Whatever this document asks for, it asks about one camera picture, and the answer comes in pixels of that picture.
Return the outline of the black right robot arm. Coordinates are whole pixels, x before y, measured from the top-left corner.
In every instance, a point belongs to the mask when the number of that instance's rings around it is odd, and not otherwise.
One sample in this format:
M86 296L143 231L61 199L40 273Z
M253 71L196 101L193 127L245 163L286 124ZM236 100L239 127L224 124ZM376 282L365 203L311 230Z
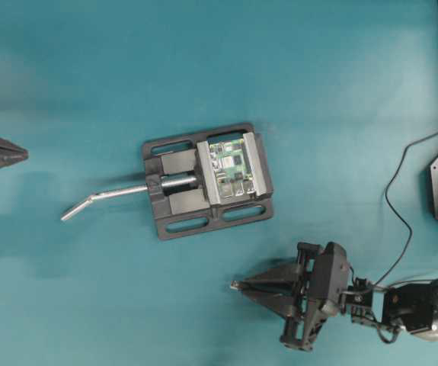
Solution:
M438 341L438 278L380 288L366 279L350 280L351 270L341 245L301 242L294 261L231 287L283 319L280 342L287 348L310 352L323 325L339 314L374 329L385 344L401 332Z

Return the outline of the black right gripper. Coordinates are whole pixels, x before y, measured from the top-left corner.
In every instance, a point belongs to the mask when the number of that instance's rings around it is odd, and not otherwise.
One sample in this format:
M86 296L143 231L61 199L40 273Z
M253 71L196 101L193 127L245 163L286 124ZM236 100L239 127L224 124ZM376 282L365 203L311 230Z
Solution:
M300 242L296 263L269 268L237 281L237 290L254 303L285 319L281 339L316 339L328 318L336 316L348 279L347 253L341 245L325 247ZM292 295L272 293L292 292ZM301 310L306 300L306 311Z

